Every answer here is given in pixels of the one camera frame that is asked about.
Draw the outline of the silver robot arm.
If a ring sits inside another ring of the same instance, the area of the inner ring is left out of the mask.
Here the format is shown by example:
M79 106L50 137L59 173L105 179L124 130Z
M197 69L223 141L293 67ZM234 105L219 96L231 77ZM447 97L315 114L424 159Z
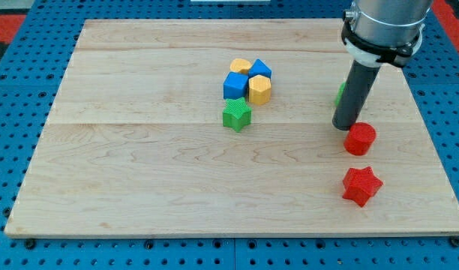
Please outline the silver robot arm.
M380 47L401 47L419 36L432 0L353 0L343 18L357 37Z

